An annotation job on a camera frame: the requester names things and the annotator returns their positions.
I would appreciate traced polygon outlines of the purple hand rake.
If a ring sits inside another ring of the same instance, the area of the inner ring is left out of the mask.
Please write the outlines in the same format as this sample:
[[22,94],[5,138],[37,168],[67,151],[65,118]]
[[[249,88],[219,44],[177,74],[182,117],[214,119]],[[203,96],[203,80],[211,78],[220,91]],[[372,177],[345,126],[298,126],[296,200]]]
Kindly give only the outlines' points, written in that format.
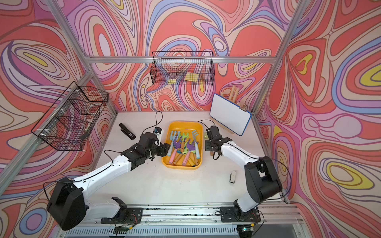
[[186,144],[186,149],[187,149],[187,153],[185,155],[185,158],[182,162],[182,165],[185,166],[187,163],[189,163],[192,167],[195,166],[195,161],[194,161],[194,158],[193,158],[193,151],[195,150],[195,147],[194,147],[194,140],[189,140]]

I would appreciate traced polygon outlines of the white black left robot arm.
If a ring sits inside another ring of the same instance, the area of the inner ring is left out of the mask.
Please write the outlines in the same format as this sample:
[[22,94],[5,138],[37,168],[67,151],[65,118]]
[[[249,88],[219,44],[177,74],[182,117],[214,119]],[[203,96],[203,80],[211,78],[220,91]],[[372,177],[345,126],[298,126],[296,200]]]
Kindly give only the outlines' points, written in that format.
[[139,223],[138,217],[129,212],[127,205],[119,198],[112,197],[111,203],[90,204],[90,196],[117,177],[131,172],[146,160],[165,157],[170,149],[161,143],[162,130],[155,127],[153,132],[145,132],[138,143],[121,152],[110,163],[80,177],[64,177],[56,182],[47,211],[63,231],[68,231],[84,220],[101,219],[111,224]]

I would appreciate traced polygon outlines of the green hand rake wooden handle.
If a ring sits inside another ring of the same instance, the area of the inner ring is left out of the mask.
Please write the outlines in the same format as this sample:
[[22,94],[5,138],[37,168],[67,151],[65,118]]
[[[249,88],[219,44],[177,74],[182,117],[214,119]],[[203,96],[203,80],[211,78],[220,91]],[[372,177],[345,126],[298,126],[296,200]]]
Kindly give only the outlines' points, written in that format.
[[214,155],[214,145],[213,145],[213,138],[210,133],[205,132],[204,133],[204,143],[205,143],[205,151],[210,153],[210,156]]

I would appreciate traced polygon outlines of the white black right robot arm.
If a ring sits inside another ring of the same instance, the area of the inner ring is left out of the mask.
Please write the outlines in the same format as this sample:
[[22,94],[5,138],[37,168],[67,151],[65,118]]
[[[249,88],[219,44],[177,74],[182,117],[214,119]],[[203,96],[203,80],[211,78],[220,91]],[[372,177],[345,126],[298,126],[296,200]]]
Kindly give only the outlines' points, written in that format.
[[230,159],[245,172],[247,192],[235,200],[232,207],[220,207],[221,222],[259,222],[258,206],[283,190],[272,159],[249,153],[232,139],[223,137],[217,126],[206,129],[206,134],[206,151]]

